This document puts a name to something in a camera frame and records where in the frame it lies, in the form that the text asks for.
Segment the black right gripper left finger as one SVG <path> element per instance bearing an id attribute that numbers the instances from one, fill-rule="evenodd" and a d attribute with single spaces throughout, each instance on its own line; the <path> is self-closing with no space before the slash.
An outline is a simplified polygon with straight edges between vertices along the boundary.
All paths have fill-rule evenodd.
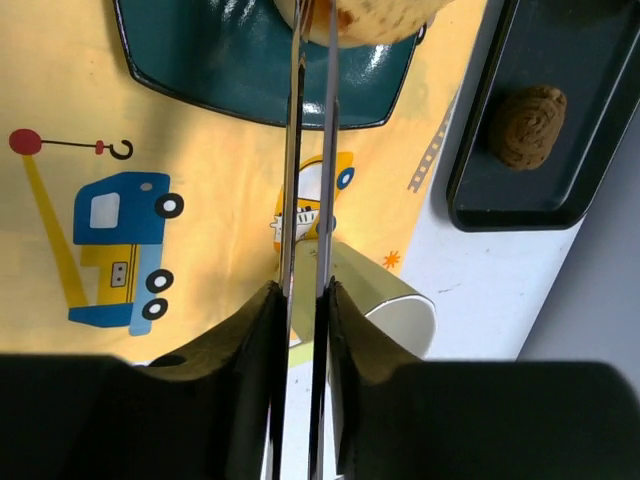
<path id="1" fill-rule="evenodd" d="M 282 290 L 269 281 L 226 320 L 145 367 L 169 388 L 164 432 L 179 478 L 259 478 L 284 330 Z"/>

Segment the seeded bread slice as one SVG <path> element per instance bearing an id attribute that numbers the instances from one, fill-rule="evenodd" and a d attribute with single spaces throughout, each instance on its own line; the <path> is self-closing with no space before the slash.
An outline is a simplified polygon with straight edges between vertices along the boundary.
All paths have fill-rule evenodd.
<path id="1" fill-rule="evenodd" d="M 337 1 L 339 46 L 398 43 L 416 34 L 449 4 L 449 0 Z"/>

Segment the silver metal tongs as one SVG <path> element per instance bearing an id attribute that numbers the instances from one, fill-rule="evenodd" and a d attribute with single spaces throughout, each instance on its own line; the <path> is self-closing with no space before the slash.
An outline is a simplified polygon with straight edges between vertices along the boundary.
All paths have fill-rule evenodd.
<path id="1" fill-rule="evenodd" d="M 314 337 L 312 339 L 312 386 L 307 450 L 307 477 L 324 477 L 325 391 L 328 369 L 328 311 L 332 254 L 333 208 L 337 135 L 339 130 L 339 34 L 338 9 L 335 1 L 328 3 L 327 81 L 323 133 L 322 179 L 318 217 L 317 268 L 314 293 Z M 307 44 L 313 27 L 315 3 L 297 1 L 292 22 L 290 92 L 287 103 L 287 123 L 284 153 L 284 179 L 280 220 L 280 250 L 278 286 L 282 295 L 285 334 L 282 373 L 289 368 L 290 337 L 293 332 L 295 260 L 299 201 L 299 174 L 302 141 L 302 117 Z"/>

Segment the orange glazed donut bread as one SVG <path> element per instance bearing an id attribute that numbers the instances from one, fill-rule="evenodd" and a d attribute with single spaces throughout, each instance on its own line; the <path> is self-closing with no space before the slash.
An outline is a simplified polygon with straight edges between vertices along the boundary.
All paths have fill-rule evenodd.
<path id="1" fill-rule="evenodd" d="M 298 18 L 304 38 L 325 47 L 329 46 L 330 41 L 331 9 L 336 6 L 338 45 L 341 48 L 354 48 L 360 45 L 359 41 L 349 34 L 350 25 L 354 21 L 351 1 L 274 0 L 273 3 L 292 30 L 295 29 Z"/>

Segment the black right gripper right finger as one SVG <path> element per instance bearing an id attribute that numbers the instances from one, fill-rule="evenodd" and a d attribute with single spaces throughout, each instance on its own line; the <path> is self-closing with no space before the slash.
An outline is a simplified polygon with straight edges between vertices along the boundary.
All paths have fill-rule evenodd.
<path id="1" fill-rule="evenodd" d="M 368 320 L 345 286 L 329 286 L 329 362 L 338 473 L 346 479 L 411 475 L 415 396 L 401 378 L 419 359 Z"/>

